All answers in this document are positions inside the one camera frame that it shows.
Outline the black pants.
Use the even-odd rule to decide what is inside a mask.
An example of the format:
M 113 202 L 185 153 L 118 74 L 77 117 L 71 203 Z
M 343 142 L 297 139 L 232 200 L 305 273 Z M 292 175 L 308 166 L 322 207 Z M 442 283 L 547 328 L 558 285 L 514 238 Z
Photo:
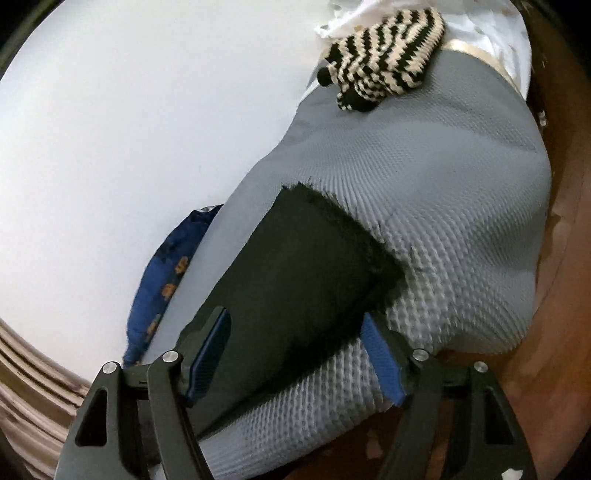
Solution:
M 314 373 L 391 305 L 404 272 L 383 243 L 324 195 L 283 188 L 181 332 L 216 307 L 231 325 L 211 385 L 188 411 L 202 437 Z

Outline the blue patterned pillow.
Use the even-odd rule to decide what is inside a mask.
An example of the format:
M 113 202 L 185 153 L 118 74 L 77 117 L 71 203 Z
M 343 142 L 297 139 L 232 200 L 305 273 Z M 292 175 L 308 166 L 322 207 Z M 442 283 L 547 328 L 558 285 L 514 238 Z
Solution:
M 139 282 L 126 322 L 124 368 L 139 364 L 221 205 L 192 210 L 163 240 Z

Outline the grey textured mattress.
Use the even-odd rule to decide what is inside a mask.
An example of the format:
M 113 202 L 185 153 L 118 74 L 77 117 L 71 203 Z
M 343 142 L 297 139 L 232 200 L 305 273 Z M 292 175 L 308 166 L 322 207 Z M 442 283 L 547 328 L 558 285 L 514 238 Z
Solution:
M 148 349 L 169 347 L 283 185 L 331 194 L 403 265 L 389 326 L 430 352 L 500 354 L 525 337 L 551 187 L 525 101 L 484 61 L 439 53 L 416 92 L 368 114 L 318 88 L 207 229 Z

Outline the black white striped knit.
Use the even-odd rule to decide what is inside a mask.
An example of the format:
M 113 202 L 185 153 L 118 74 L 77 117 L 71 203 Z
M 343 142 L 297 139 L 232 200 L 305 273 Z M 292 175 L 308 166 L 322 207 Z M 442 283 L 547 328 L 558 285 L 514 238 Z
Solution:
M 446 23 L 436 8 L 401 9 L 332 42 L 317 81 L 322 87 L 339 88 L 339 109 L 368 113 L 386 98 L 423 83 L 445 33 Z

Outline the white dotted cloth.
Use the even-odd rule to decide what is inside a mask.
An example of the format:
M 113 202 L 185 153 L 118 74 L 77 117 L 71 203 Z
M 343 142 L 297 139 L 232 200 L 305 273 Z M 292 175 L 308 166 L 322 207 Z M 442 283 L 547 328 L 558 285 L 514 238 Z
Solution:
M 434 7 L 446 22 L 444 46 L 489 63 L 526 97 L 532 49 L 524 19 L 511 1 L 331 1 L 332 16 L 315 27 L 327 42 L 346 37 L 401 9 Z

